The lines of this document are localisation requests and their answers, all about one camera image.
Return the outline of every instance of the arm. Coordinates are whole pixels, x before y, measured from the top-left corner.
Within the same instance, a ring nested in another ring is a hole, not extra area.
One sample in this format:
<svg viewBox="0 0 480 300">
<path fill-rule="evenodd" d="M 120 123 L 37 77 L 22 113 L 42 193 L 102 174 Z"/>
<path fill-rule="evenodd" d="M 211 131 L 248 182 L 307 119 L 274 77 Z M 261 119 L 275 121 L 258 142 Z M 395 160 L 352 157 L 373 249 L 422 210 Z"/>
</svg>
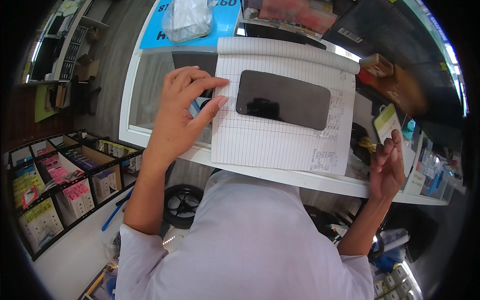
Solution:
<svg viewBox="0 0 480 300">
<path fill-rule="evenodd" d="M 228 97 L 213 98 L 195 119 L 188 108 L 204 90 L 226 84 L 227 79 L 211 77 L 196 66 L 167 74 L 154 129 L 143 153 L 142 168 L 125 209 L 123 223 L 130 228 L 145 234 L 158 234 L 168 166 L 193 146 Z"/>
<path fill-rule="evenodd" d="M 340 241 L 340 255 L 367 255 L 372 239 L 382 223 L 390 204 L 405 180 L 402 139 L 398 130 L 384 145 L 377 145 L 370 165 L 371 195 L 360 215 Z"/>
</svg>

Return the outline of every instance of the barcode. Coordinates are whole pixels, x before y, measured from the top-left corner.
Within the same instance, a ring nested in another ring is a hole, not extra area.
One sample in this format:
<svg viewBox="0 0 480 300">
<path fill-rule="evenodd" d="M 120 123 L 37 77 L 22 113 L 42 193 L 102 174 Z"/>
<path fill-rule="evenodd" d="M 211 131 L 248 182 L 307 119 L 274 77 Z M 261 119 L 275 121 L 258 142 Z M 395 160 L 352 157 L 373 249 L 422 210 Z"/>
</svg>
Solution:
<svg viewBox="0 0 480 300">
<path fill-rule="evenodd" d="M 353 33 L 351 33 L 350 31 L 348 31 L 347 29 L 345 28 L 340 28 L 338 30 L 338 33 L 340 33 L 341 35 L 344 35 L 346 37 L 348 37 L 349 39 L 351 39 L 352 41 L 356 42 L 356 43 L 359 43 L 361 41 L 363 41 L 362 38 L 360 38 L 358 35 L 355 35 Z"/>
</svg>

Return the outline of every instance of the phone screen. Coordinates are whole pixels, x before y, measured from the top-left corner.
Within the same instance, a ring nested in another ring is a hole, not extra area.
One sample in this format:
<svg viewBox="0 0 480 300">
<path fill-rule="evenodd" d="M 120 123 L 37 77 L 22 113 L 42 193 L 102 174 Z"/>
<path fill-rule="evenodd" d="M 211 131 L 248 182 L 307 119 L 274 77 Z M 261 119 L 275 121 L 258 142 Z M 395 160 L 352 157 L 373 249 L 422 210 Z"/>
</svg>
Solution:
<svg viewBox="0 0 480 300">
<path fill-rule="evenodd" d="M 271 73 L 244 70 L 237 112 L 317 130 L 325 129 L 330 90 Z"/>
</svg>

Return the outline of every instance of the white shirt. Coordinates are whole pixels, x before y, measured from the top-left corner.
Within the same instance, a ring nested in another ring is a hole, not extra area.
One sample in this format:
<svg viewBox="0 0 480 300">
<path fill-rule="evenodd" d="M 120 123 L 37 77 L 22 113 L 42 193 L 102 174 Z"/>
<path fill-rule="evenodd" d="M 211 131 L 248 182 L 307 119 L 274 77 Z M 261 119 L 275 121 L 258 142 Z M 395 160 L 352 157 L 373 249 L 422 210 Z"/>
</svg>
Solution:
<svg viewBox="0 0 480 300">
<path fill-rule="evenodd" d="M 374 299 L 365 255 L 339 255 L 298 187 L 220 171 L 189 234 L 162 239 L 123 224 L 116 299 Z"/>
</svg>

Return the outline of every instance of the screen protector package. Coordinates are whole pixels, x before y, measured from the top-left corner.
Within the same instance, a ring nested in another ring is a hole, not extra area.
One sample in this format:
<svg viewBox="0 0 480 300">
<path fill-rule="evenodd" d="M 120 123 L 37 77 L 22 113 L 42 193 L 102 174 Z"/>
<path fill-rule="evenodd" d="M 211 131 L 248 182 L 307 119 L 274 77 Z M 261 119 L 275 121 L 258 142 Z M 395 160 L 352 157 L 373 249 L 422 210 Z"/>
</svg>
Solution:
<svg viewBox="0 0 480 300">
<path fill-rule="evenodd" d="M 173 0 L 162 17 L 162 28 L 174 43 L 205 36 L 212 29 L 212 7 L 218 1 Z"/>
</svg>

